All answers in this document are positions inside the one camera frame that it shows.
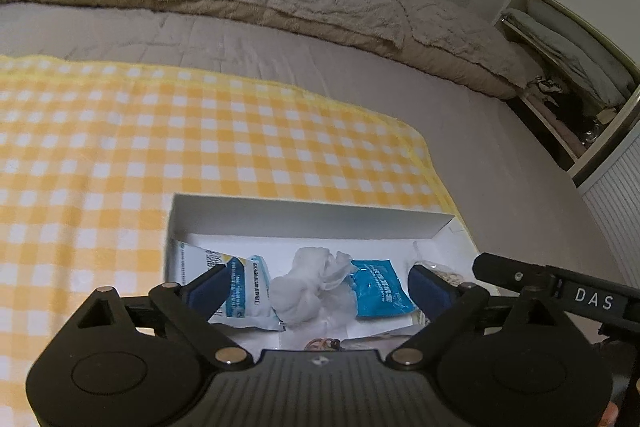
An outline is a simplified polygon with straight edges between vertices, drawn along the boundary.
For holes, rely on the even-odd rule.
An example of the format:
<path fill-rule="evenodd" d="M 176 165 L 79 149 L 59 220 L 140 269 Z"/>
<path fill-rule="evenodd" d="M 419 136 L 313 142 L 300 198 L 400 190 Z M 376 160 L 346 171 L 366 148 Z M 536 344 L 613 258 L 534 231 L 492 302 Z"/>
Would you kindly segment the person's right hand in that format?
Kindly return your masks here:
<path fill-rule="evenodd" d="M 614 402 L 608 403 L 608 406 L 598 422 L 598 427 L 612 427 L 617 421 L 619 413 L 620 409 Z"/>

